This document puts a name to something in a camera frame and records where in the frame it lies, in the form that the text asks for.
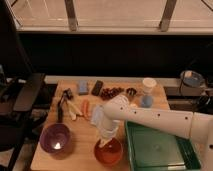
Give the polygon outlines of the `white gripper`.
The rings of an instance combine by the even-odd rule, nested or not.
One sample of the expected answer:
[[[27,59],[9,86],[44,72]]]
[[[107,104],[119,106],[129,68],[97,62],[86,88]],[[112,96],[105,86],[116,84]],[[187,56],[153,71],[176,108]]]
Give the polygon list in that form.
[[[105,116],[100,119],[98,123],[98,130],[101,137],[99,143],[100,148],[104,147],[116,136],[119,124],[119,120],[111,120]]]

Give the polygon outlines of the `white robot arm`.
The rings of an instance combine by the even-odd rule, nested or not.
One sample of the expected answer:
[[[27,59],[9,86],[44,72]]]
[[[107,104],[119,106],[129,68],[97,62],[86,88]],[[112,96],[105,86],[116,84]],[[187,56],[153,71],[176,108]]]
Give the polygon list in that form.
[[[117,133],[117,121],[131,121],[205,145],[201,171],[213,171],[213,115],[132,107],[124,95],[118,95],[102,105],[98,121],[100,136],[111,139]]]

